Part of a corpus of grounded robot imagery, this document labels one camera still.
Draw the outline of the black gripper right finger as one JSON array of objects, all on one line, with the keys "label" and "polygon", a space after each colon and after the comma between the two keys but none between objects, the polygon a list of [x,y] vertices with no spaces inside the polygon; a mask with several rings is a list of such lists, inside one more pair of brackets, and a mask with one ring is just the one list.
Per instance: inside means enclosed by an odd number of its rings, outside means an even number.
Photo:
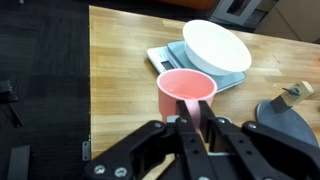
[{"label": "black gripper right finger", "polygon": [[264,180],[267,162],[241,129],[199,102],[200,130],[218,180]]}]

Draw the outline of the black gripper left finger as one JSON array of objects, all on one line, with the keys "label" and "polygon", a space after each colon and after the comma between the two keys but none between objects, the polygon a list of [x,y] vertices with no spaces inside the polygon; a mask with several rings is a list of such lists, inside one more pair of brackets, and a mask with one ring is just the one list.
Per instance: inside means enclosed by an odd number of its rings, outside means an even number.
[{"label": "black gripper left finger", "polygon": [[179,115],[176,131],[182,143],[184,173],[189,180],[215,180],[207,151],[184,101],[176,102],[176,112]]}]

